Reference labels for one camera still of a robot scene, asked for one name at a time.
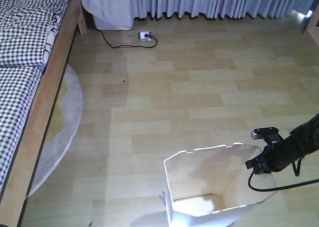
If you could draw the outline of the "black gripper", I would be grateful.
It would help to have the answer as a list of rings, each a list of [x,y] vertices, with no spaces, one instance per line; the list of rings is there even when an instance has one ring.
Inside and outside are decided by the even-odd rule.
[[[266,163],[265,155],[271,150],[265,147],[261,154],[245,162],[247,169],[253,169],[253,174],[270,174],[272,170]]]

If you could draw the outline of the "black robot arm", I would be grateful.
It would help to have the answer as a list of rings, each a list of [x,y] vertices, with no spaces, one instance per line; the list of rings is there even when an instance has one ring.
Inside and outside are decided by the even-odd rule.
[[[251,138],[263,139],[267,145],[261,154],[245,162],[246,168],[255,174],[279,172],[319,149],[319,116],[296,127],[285,139],[275,127],[253,129]]]

